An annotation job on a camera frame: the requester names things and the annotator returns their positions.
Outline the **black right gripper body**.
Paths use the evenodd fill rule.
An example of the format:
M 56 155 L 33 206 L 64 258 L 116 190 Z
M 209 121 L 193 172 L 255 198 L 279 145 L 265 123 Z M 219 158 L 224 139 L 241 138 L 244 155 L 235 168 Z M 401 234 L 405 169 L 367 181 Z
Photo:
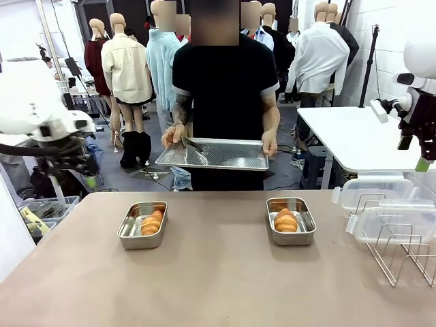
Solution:
M 435 95 L 420 89 L 408 89 L 411 108 L 401 119 L 399 129 L 405 137 L 417 136 L 420 140 L 435 139 Z

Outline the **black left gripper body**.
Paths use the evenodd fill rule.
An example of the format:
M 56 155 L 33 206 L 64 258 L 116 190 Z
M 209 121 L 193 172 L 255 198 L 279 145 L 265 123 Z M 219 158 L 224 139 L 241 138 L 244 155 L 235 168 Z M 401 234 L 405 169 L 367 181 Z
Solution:
M 38 159 L 48 159 L 60 164 L 88 164 L 91 155 L 85 146 L 85 139 L 79 135 L 71 135 L 52 142 L 39 142 Z

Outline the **person's right hand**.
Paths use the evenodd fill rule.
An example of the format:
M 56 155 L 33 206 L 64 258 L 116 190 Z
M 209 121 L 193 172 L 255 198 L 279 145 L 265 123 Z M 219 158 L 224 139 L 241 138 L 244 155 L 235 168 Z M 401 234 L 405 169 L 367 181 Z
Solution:
M 171 144 L 176 144 L 186 136 L 185 126 L 183 124 L 173 125 L 165 131 L 161 137 L 161 143 L 165 148 L 168 148 Z

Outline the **person's left hand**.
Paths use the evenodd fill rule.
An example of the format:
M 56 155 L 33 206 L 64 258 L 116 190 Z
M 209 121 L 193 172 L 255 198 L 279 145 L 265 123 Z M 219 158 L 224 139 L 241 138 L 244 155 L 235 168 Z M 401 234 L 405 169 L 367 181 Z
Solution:
M 272 157 L 277 152 L 277 131 L 269 129 L 262 135 L 263 152 L 268 157 Z

